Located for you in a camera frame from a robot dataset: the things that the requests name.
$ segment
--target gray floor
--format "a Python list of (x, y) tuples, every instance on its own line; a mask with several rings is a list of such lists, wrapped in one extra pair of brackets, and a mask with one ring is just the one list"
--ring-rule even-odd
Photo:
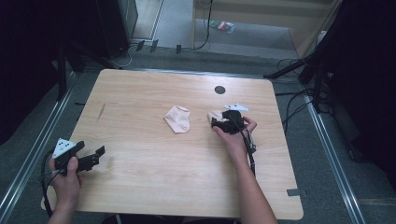
[[(181, 10), (175, 7), (177, 4), (171, 3), (175, 3), (175, 0), (165, 0), (163, 14), (155, 38), (160, 39), (159, 45), (162, 44), (164, 47), (174, 48), (172, 46), (175, 44), (188, 46), (191, 33), (190, 22), (186, 22), (185, 26), (178, 26), (176, 29), (171, 29), (172, 27), (175, 28), (175, 26), (172, 24), (168, 26), (170, 23), (167, 22), (167, 18), (172, 16), (188, 14), (188, 7), (184, 7)], [(171, 10), (173, 9), (177, 9), (179, 13), (172, 13)], [(202, 21), (198, 22), (197, 39), (198, 29)], [(259, 29), (257, 34), (261, 34), (262, 27), (258, 26), (256, 28)], [(149, 47), (144, 47), (140, 51), (131, 49), (131, 58), (128, 54), (124, 54), (115, 61), (128, 63), (131, 60), (132, 62), (124, 67), (124, 69), (129, 70), (145, 68), (212, 72), (236, 74), (239, 77), (262, 78), (262, 75), (277, 71), (279, 59), (296, 57), (295, 50), (290, 48), (290, 37), (287, 32), (284, 32), (283, 28), (279, 28), (278, 31), (275, 28), (273, 33), (266, 32), (273, 35), (265, 37), (269, 39), (265, 41), (266, 45), (264, 47), (260, 47), (262, 41), (256, 39), (260, 35), (254, 35), (253, 27), (248, 29), (249, 33), (251, 33), (250, 35), (253, 36), (251, 39), (247, 39), (247, 37), (239, 38), (234, 34), (221, 34), (230, 38), (227, 42), (225, 40), (219, 41), (220, 37), (214, 38), (215, 35), (212, 35), (208, 52), (183, 51), (180, 54), (176, 54), (175, 49), (157, 49), (155, 52), (150, 53)], [(251, 48), (244, 47), (245, 42), (242, 41), (244, 39), (246, 40), (245, 42), (252, 46)], [(233, 47), (230, 47), (233, 43), (239, 43), (244, 49), (234, 49), (236, 51), (233, 51)], [(95, 62), (87, 61), (86, 63), (86, 69), (84, 73), (79, 74), (78, 82), (73, 89), (68, 105), (49, 138), (45, 151), (49, 150), (59, 137), (70, 137), (77, 123), (78, 116), (83, 109), (80, 105), (75, 105), (75, 103), (87, 101), (94, 81), (103, 68)], [(275, 80), (274, 87), (276, 92), (299, 91), (301, 89), (294, 73), (288, 74), (288, 77)], [(0, 193), (2, 195), (7, 191), (9, 184), (20, 170), (24, 159), (53, 108), (56, 91), (57, 89), (54, 87), (25, 119), (13, 137), (0, 146), (0, 168), (4, 171), (0, 180)], [(279, 113), (281, 118), (284, 119), (290, 96), (277, 97), (276, 99)], [(303, 103), (304, 98), (298, 97), (291, 105), (290, 111)], [(345, 168), (348, 180), (361, 203), (361, 210), (367, 223), (394, 223), (394, 220), (396, 220), (395, 192), (385, 175), (371, 163), (356, 163), (352, 161), (348, 157), (346, 143), (333, 117), (330, 115), (321, 115), (321, 117), (326, 124), (337, 156)], [(307, 194), (302, 197), (303, 219), (297, 221), (280, 220), (280, 223), (351, 223), (343, 197), (318, 138), (317, 130), (306, 109), (290, 120), (286, 138), (298, 187), (305, 190)], [(36, 180), (38, 176), (39, 164), (35, 166), (33, 174), (18, 199), (8, 223), (46, 222), (46, 213), (39, 207), (42, 196)], [(103, 216), (104, 214), (76, 213), (73, 223), (100, 223)]]

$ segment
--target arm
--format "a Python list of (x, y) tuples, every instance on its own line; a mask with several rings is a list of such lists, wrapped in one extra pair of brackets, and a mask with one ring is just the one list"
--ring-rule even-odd
[[(244, 121), (247, 122), (248, 131), (253, 132), (257, 123), (247, 117), (244, 117)], [(248, 153), (242, 135), (225, 133), (219, 127), (213, 129), (224, 141), (235, 166), (242, 222), (277, 223), (274, 212), (248, 165)]]
[[(49, 168), (54, 170), (54, 160), (49, 161)], [(57, 175), (53, 179), (57, 203), (55, 211), (49, 219), (50, 223), (71, 223), (78, 205), (78, 195), (82, 178), (76, 174), (78, 159), (73, 157), (67, 164), (67, 176)]]

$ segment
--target wooden table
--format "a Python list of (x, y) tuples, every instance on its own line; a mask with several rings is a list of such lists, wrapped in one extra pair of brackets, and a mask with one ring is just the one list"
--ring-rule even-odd
[[(226, 92), (215, 93), (217, 86)], [(300, 219), (300, 198), (287, 194), (297, 186), (270, 81), (120, 70), (101, 72), (70, 139), (85, 141), (80, 157), (106, 147), (83, 173), (78, 210), (239, 217), (234, 168), (207, 117), (236, 103), (259, 124), (256, 174), (276, 217)], [(187, 133), (165, 122), (173, 105), (190, 110)]]
[[(316, 45), (321, 31), (334, 20), (340, 0), (216, 0), (211, 20), (288, 27), (300, 58)], [(191, 47), (195, 43), (195, 20), (207, 20), (209, 0), (193, 0)]]

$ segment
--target black hole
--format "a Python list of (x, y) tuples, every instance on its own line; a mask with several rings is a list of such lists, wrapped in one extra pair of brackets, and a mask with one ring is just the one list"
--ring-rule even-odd
[(217, 94), (223, 94), (223, 93), (225, 92), (225, 89), (224, 89), (224, 87), (222, 87), (222, 86), (217, 86), (217, 87), (215, 88), (215, 92), (216, 92)]

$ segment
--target table top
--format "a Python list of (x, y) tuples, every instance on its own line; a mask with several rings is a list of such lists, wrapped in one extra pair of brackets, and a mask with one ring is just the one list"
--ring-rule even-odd
[[(300, 198), (287, 193), (297, 185), (270, 81), (108, 69), (70, 139), (85, 142), (80, 157), (106, 148), (82, 173), (78, 211), (240, 217), (234, 168), (207, 116), (236, 103), (258, 122), (256, 176), (276, 217), (300, 219)], [(163, 118), (174, 105), (191, 112), (187, 133), (174, 133)]]

